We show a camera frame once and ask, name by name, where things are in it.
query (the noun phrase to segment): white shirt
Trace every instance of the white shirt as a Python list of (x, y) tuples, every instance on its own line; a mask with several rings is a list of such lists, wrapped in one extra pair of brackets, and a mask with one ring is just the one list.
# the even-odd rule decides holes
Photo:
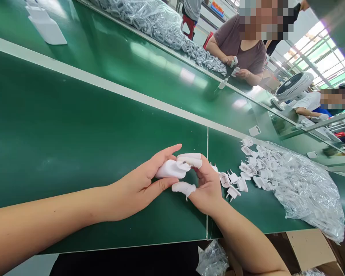
[(288, 106), (292, 107), (293, 109), (297, 109), (298, 107), (304, 107), (310, 111), (315, 110), (317, 107), (320, 107), (321, 101), (321, 93), (320, 92), (311, 92), (308, 93), (304, 98), (297, 101), (294, 100), (288, 104)]

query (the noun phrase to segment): white fan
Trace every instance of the white fan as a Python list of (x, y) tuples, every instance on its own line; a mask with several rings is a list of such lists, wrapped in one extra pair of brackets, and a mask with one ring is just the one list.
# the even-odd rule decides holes
[(284, 110), (280, 104), (287, 100), (300, 100), (307, 95), (305, 91), (313, 81), (313, 75), (307, 72), (300, 72), (290, 79), (288, 79), (283, 85), (281, 85), (275, 93), (278, 101), (272, 99), (271, 102), (279, 109)]

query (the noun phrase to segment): brown shirt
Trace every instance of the brown shirt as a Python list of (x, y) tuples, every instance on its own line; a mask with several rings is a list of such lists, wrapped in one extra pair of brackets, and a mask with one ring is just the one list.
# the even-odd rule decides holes
[(237, 56), (238, 66), (241, 69), (248, 69), (252, 74), (263, 72), (266, 58), (266, 48), (262, 40), (243, 51), (240, 48), (242, 42), (239, 38), (239, 15), (234, 15), (226, 21), (215, 33), (214, 37), (220, 50), (227, 56)]

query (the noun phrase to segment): plastic bag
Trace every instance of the plastic bag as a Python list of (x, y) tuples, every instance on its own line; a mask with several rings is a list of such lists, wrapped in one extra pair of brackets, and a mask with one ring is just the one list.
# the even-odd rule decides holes
[(222, 246), (217, 240), (203, 251), (198, 247), (199, 262), (196, 271), (202, 276), (224, 275), (229, 267), (229, 261)]
[(283, 164), (276, 170), (272, 190), (284, 206), (286, 218), (301, 219), (319, 228), (336, 243), (344, 240), (345, 216), (336, 184), (328, 172), (308, 158), (266, 142), (267, 150), (278, 153)]
[(189, 40), (181, 30), (180, 14), (161, 0), (91, 0), (91, 3), (166, 46), (185, 52), (199, 66), (226, 76), (225, 64)]
[(294, 276), (326, 276), (326, 274), (324, 274), (323, 272), (319, 271), (317, 268), (313, 268), (310, 270), (307, 270), (301, 274), (297, 273)]

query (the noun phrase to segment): pile of plastic parts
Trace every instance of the pile of plastic parts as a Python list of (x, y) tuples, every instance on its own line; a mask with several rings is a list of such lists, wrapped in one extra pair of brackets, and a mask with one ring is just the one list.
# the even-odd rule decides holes
[(240, 191), (248, 192), (246, 180), (252, 178), (258, 188), (273, 191), (285, 208), (285, 218), (301, 219), (336, 243), (344, 240), (345, 216), (340, 195), (326, 170), (271, 142), (257, 145), (256, 151), (250, 149), (254, 144), (251, 137), (241, 143), (247, 160), (239, 166), (240, 176), (233, 172), (220, 173), (221, 184), (228, 187), (231, 200), (240, 196)]
[(199, 66), (226, 76), (226, 66), (203, 47), (189, 40), (181, 30), (182, 17), (161, 0), (90, 0), (118, 18), (166, 46), (184, 51)]

